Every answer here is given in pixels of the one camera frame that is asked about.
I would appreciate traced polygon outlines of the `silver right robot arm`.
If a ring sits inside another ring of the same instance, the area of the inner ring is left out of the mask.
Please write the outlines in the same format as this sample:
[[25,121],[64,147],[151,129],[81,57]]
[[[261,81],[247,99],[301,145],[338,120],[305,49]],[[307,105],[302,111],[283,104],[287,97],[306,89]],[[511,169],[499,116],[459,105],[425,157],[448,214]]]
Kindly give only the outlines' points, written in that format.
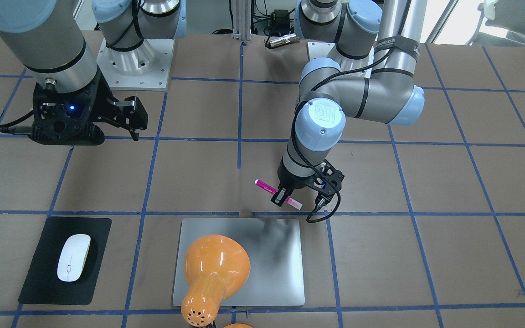
[[[110,64],[141,75],[157,63],[151,39],[187,33],[185,0],[94,0]],[[33,74],[32,110],[0,124],[0,133],[43,145],[100,145],[98,123],[125,129],[137,141],[148,113],[137,96],[119,101],[73,17],[71,0],[0,0],[0,38]]]

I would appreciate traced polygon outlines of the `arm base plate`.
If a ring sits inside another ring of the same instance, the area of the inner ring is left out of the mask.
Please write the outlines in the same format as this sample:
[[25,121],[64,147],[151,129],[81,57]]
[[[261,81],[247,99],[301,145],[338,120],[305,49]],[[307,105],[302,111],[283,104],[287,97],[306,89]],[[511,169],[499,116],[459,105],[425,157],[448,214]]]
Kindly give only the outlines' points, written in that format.
[[175,40],[145,39],[139,48],[119,52],[103,43],[97,56],[113,91],[166,91]]
[[348,58],[340,58],[336,50],[334,43],[321,43],[321,42],[308,42],[308,60],[319,58],[319,57],[330,57],[330,52],[334,53],[333,60],[340,63],[343,71],[357,69],[372,64],[374,61],[374,48],[370,49],[370,52],[366,58],[360,60],[352,60]]

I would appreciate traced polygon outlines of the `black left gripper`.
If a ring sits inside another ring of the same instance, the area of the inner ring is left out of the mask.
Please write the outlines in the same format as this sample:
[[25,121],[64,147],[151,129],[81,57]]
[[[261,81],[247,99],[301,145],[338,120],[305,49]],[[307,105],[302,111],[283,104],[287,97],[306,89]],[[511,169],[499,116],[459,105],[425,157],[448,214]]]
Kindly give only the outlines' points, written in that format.
[[319,185],[316,184],[317,177],[315,174],[305,177],[296,176],[286,168],[284,162],[280,162],[278,166],[278,178],[278,191],[271,197],[271,202],[279,204],[279,207],[282,207],[285,203],[292,207],[296,207],[296,202],[290,197],[293,190],[302,189],[304,187],[319,190]]

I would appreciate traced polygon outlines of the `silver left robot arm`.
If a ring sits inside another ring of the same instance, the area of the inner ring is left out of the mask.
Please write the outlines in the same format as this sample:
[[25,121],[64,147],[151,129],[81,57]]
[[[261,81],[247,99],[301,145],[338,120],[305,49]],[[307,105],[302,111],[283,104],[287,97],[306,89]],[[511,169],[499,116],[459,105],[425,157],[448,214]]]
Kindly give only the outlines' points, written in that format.
[[424,91],[414,84],[427,2],[300,0],[295,33],[333,43],[311,59],[299,81],[292,132],[278,167],[271,201],[282,206],[294,190],[317,191],[315,207],[341,189],[343,174],[325,160],[348,118],[411,125],[421,116]]

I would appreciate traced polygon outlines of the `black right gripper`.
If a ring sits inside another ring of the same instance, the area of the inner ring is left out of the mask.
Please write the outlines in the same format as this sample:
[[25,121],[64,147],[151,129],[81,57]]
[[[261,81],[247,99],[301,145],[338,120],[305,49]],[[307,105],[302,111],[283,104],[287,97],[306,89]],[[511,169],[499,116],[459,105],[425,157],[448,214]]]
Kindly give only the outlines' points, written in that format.
[[108,123],[108,136],[138,141],[138,129],[147,129],[148,113],[140,98],[129,96],[118,101],[102,75],[96,75],[87,86],[87,107],[90,111],[87,130],[95,129],[95,122],[105,122]]

